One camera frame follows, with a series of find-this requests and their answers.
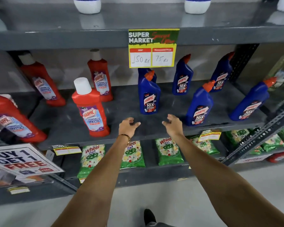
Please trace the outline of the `person's right hand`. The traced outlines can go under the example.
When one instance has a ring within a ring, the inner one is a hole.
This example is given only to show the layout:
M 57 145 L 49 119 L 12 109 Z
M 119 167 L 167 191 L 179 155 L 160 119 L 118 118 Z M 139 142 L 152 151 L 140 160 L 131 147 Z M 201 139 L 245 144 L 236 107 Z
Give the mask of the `person's right hand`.
M 184 137 L 183 126 L 180 119 L 173 114 L 168 114 L 167 120 L 171 121 L 171 128 L 166 128 L 167 134 L 173 139 Z

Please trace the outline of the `person's left hand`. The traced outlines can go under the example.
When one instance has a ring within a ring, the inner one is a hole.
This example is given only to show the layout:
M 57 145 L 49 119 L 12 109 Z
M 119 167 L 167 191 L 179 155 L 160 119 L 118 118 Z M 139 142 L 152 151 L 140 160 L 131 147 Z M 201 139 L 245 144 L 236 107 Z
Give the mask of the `person's left hand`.
M 131 123 L 135 123 L 133 117 L 129 117 L 129 118 L 124 119 L 119 124 L 118 135 L 119 136 L 126 136 L 130 140 L 135 134 L 135 130 L 131 130 Z

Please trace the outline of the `person's right forearm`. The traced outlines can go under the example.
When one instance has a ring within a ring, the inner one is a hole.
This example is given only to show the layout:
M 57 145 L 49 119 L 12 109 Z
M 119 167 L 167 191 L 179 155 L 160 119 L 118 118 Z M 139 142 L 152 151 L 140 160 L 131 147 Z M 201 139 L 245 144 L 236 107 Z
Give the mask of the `person's right forearm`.
M 194 146 L 183 134 L 172 139 L 228 227 L 284 227 L 284 213 L 231 168 Z

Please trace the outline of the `person's left forearm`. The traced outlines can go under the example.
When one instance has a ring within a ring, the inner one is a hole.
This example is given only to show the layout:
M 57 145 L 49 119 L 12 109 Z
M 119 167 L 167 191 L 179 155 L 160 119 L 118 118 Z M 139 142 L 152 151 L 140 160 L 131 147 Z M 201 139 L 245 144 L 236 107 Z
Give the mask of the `person's left forearm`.
M 106 227 L 128 137 L 118 136 L 51 227 Z

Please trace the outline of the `row of green detergent packets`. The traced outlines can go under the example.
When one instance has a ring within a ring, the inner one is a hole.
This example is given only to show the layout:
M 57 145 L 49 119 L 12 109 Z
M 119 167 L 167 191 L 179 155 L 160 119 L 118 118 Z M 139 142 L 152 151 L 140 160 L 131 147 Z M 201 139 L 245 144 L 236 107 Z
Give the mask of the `row of green detergent packets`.
M 245 137 L 251 135 L 254 129 L 242 129 L 242 130 L 231 130 L 226 131 L 224 134 L 230 143 L 236 146 Z M 214 146 L 211 140 L 199 142 L 199 136 L 188 136 L 189 141 L 191 141 L 195 146 L 203 150 L 209 155 L 218 154 L 218 149 Z M 168 164 L 179 164 L 184 163 L 182 155 L 180 153 L 180 148 L 172 140 L 171 137 L 155 139 L 156 151 L 159 156 L 159 166 Z M 264 152 L 270 152 L 276 150 L 277 148 L 284 147 L 284 129 L 282 129 L 278 134 L 275 134 L 269 140 L 261 144 L 260 146 L 253 149 L 251 155 L 260 155 Z M 82 156 L 80 159 L 80 169 L 77 174 L 77 178 L 80 183 L 87 178 L 89 173 L 95 168 L 95 166 L 102 160 L 106 153 L 106 146 L 102 145 L 92 145 L 84 146 L 82 148 Z M 128 142 L 124 154 L 122 156 L 122 162 L 120 169 L 127 168 L 144 168 L 146 167 L 143 150 L 140 141 Z

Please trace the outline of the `group of blue cleaner bottles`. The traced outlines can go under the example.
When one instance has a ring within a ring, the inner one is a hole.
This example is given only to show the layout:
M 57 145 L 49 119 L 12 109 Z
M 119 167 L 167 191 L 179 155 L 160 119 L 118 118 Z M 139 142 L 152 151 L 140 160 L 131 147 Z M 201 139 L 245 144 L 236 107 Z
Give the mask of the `group of blue cleaner bottles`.
M 196 126 L 204 122 L 213 107 L 213 99 L 210 92 L 219 92 L 223 89 L 225 82 L 232 72 L 230 60 L 234 52 L 223 56 L 209 82 L 203 84 L 196 90 L 192 102 L 185 116 L 187 126 Z M 174 95 L 186 95 L 189 89 L 193 70 L 187 65 L 190 54 L 179 60 L 176 66 L 172 93 Z M 161 94 L 160 87 L 155 83 L 155 72 L 149 68 L 139 68 L 138 94 L 140 112 L 142 114 L 154 114 L 159 109 L 159 99 Z M 269 98 L 268 89 L 276 83 L 277 77 L 273 76 L 267 80 L 260 81 L 251 88 L 246 97 L 229 114 L 232 121 L 243 121 L 248 119 L 251 114 Z

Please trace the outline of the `small yellow price tag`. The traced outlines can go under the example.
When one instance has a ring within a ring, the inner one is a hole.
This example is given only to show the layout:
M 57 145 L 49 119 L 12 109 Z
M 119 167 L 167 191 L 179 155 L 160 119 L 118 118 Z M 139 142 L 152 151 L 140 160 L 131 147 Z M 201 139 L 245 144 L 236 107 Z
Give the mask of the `small yellow price tag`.
M 52 149 L 56 156 L 82 153 L 80 147 L 76 145 L 53 145 Z
M 220 129 L 208 129 L 201 132 L 198 141 L 219 140 L 222 131 Z
M 9 191 L 10 194 L 15 195 L 15 194 L 30 192 L 30 189 L 26 186 L 12 186 L 8 187 L 7 191 Z

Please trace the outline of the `red bathroom cleaner bottle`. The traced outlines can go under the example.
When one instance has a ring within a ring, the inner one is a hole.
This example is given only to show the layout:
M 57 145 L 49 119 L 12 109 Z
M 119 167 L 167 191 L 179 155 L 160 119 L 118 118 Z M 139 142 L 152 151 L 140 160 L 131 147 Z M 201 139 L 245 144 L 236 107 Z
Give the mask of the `red bathroom cleaner bottle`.
M 91 79 L 96 90 L 100 93 L 102 102 L 109 102 L 113 100 L 111 91 L 110 76 L 108 71 L 108 63 L 102 58 L 99 49 L 91 49 L 91 59 L 87 65 L 91 72 Z
M 49 76 L 45 66 L 36 61 L 30 52 L 23 52 L 18 55 L 22 65 L 20 69 L 30 78 L 46 103 L 52 107 L 66 105 L 66 100 L 61 96 L 53 79 Z
M 92 137 L 105 137 L 110 134 L 105 110 L 102 106 L 100 93 L 92 88 L 88 79 L 80 77 L 74 80 L 76 91 L 72 100 L 76 104 L 80 116 Z
M 9 99 L 2 96 L 0 96 L 0 125 L 24 143 L 40 143 L 47 138 L 47 135 L 22 114 Z
M 0 96 L 2 96 L 2 97 L 5 97 L 5 98 L 7 98 L 7 99 L 9 99 L 14 105 L 15 105 L 15 107 L 17 107 L 18 108 L 18 106 L 17 106 L 17 104 L 16 104 L 16 102 L 13 100 L 13 98 L 12 98 L 12 96 L 11 95 L 9 95 L 9 94 L 0 94 Z

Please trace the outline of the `person's black shoe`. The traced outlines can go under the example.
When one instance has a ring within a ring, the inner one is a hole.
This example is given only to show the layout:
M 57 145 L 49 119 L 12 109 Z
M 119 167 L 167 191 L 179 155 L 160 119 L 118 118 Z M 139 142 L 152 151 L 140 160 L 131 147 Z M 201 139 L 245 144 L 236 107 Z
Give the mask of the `person's black shoe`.
M 153 226 L 157 224 L 155 215 L 150 209 L 144 210 L 144 223 L 145 227 Z

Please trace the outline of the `white shelf label strip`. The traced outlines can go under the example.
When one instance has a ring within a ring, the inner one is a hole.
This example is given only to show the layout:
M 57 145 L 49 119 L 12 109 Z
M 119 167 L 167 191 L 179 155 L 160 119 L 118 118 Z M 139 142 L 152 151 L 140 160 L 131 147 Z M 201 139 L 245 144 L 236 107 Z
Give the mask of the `white shelf label strip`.
M 252 157 L 240 159 L 235 164 L 243 164 L 243 163 L 252 163 L 252 162 L 263 161 L 271 155 L 272 154 L 252 156 Z

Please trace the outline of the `grey metal shelf rack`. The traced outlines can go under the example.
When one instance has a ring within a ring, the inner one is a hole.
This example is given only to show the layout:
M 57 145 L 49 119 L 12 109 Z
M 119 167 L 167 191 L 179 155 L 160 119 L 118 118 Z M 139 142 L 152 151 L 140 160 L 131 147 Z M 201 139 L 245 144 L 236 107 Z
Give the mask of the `grey metal shelf rack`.
M 117 137 L 119 122 L 134 117 L 141 122 L 134 140 L 141 141 L 145 168 L 122 169 L 117 187 L 187 179 L 193 174 L 187 163 L 158 165 L 154 139 L 167 135 L 161 121 L 168 113 L 185 117 L 194 91 L 210 78 L 217 60 L 228 51 L 209 54 L 209 49 L 235 49 L 231 59 L 233 72 L 224 91 L 213 94 L 214 107 L 203 125 L 184 126 L 186 135 L 207 129 L 221 131 L 257 128 L 255 138 L 248 138 L 242 146 L 235 146 L 232 154 L 228 144 L 214 141 L 227 165 L 234 165 L 246 156 L 251 147 L 260 144 L 284 127 L 284 96 L 271 95 L 250 119 L 242 122 L 230 120 L 228 114 L 245 97 L 247 90 L 261 78 L 252 71 L 247 81 L 238 77 L 258 46 L 269 43 L 284 45 L 284 13 L 276 11 L 277 0 L 213 0 L 206 13 L 191 15 L 184 11 L 183 0 L 163 0 L 169 3 L 103 3 L 98 14 L 80 14 L 72 0 L 0 0 L 0 92 L 10 93 L 21 111 L 47 135 L 40 143 L 32 143 L 39 151 L 51 150 L 53 145 L 106 144 L 110 147 Z M 137 87 L 137 69 L 129 68 L 128 30 L 179 28 L 175 62 L 185 54 L 203 58 L 195 71 L 190 92 L 183 96 L 171 93 L 175 67 L 155 68 L 161 87 L 160 109 L 157 114 L 140 114 Z M 111 133 L 106 137 L 91 137 L 79 115 L 71 95 L 75 91 L 73 80 L 87 77 L 89 49 L 98 48 L 109 62 L 110 80 L 114 100 L 104 103 L 107 124 Z M 43 64 L 66 100 L 62 107 L 52 107 L 20 69 L 18 55 L 30 52 Z

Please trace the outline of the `white promotion sign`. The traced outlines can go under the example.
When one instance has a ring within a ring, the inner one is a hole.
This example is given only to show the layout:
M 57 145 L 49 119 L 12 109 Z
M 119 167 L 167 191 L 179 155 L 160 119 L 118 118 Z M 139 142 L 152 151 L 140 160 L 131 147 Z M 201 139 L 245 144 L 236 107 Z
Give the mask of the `white promotion sign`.
M 0 169 L 19 177 L 62 173 L 32 144 L 0 146 Z

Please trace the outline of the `red packet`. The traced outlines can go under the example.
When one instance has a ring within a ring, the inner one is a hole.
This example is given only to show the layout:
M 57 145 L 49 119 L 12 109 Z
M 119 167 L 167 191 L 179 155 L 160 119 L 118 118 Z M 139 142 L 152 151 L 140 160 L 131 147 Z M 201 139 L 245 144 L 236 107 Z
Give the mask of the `red packet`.
M 275 153 L 269 156 L 268 158 L 266 158 L 266 160 L 270 163 L 278 163 L 283 159 L 284 159 L 284 152 Z

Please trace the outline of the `clear greenish bottle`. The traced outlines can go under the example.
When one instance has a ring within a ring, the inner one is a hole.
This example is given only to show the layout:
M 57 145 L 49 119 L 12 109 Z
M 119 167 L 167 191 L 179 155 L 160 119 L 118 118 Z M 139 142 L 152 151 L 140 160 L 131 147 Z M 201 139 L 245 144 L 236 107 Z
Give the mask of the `clear greenish bottle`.
M 276 82 L 269 88 L 270 91 L 274 91 L 275 89 L 281 87 L 282 84 L 284 84 L 284 55 L 269 71 L 269 73 L 265 77 L 265 80 L 271 77 L 276 77 Z

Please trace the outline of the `orange white product packets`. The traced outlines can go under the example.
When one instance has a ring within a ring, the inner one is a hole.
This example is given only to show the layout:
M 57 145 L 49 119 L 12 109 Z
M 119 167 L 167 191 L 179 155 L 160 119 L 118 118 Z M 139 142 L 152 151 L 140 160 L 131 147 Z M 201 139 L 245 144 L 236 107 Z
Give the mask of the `orange white product packets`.
M 44 180 L 41 176 L 15 176 L 0 169 L 0 187 L 43 182 Z

